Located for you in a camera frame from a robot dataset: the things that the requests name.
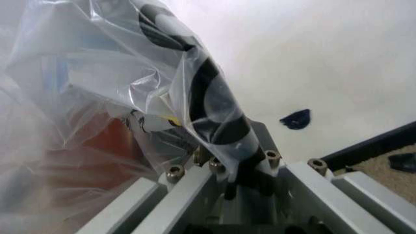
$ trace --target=metal frame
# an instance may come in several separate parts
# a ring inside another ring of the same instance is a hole
[[[364,173],[347,173],[332,183],[396,233],[416,234],[415,207]]]
[[[130,233],[166,193],[165,186],[140,178],[83,226],[77,234]]]

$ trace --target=hex socket screw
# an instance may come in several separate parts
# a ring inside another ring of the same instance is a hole
[[[185,169],[182,165],[171,165],[166,171],[166,180],[169,183],[177,183],[185,175]]]

